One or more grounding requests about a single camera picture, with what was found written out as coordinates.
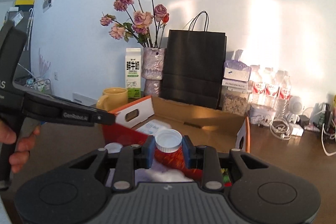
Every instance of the finger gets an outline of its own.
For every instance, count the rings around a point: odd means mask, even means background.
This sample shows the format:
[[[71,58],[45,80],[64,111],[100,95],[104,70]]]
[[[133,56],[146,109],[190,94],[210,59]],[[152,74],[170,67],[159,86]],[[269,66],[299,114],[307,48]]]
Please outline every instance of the finger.
[[[29,152],[15,152],[9,157],[9,163],[11,165],[21,165],[25,164],[29,159]]]
[[[33,134],[38,136],[41,133],[41,125],[38,125],[37,127],[35,127]]]
[[[22,167],[23,167],[23,164],[13,165],[12,166],[12,172],[14,174],[18,173],[18,172],[20,172],[20,170],[22,169]]]
[[[36,140],[36,136],[34,134],[31,134],[27,138],[22,138],[18,142],[17,150],[19,152],[32,150],[33,147],[35,146],[35,140]]]
[[[16,141],[16,134],[6,125],[0,121],[0,143],[13,144]]]

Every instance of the white and green carton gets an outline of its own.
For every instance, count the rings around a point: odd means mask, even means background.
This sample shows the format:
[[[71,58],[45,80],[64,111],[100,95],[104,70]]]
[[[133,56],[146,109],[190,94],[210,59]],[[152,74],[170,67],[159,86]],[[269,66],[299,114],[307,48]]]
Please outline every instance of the white and green carton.
[[[141,49],[127,48],[125,60],[128,98],[141,97]]]

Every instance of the black electronic device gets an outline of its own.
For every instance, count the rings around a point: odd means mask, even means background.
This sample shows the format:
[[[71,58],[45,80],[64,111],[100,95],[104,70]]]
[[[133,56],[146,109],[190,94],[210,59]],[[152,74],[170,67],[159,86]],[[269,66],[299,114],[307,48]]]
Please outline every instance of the black electronic device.
[[[203,170],[200,183],[136,186],[134,170],[149,168],[154,150],[154,136],[119,153],[95,150],[26,182],[16,193],[16,209],[26,224],[307,224],[319,209],[319,192],[306,180],[239,149],[195,147],[188,136],[184,161]],[[106,187],[110,168],[115,173]],[[223,186],[221,168],[232,186]]]
[[[17,138],[25,117],[79,126],[114,123],[115,116],[103,110],[86,107],[13,83],[26,39],[26,33],[15,29],[12,21],[6,22],[0,31],[0,119],[10,126]],[[16,143],[1,146],[0,190],[8,189],[11,184],[9,156],[14,153],[15,147]]]

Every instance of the shopping bag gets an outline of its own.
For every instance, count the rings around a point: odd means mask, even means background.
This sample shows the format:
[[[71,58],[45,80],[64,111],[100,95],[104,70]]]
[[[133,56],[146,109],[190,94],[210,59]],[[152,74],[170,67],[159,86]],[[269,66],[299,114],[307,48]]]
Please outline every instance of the shopping bag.
[[[201,14],[204,31],[194,31]],[[161,97],[216,109],[219,105],[226,57],[226,36],[208,32],[202,11],[189,30],[170,30],[163,67]]]

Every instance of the red and white label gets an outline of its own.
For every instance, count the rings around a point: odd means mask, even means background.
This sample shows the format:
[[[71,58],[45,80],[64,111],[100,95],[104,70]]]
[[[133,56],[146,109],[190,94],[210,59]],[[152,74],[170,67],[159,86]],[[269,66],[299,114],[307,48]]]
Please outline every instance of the red and white label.
[[[266,85],[265,94],[268,96],[276,97],[278,95],[278,85]]]
[[[290,95],[291,95],[290,89],[280,88],[279,98],[289,100]]]
[[[253,82],[252,93],[254,93],[254,94],[264,94],[265,88],[266,88],[265,83]]]

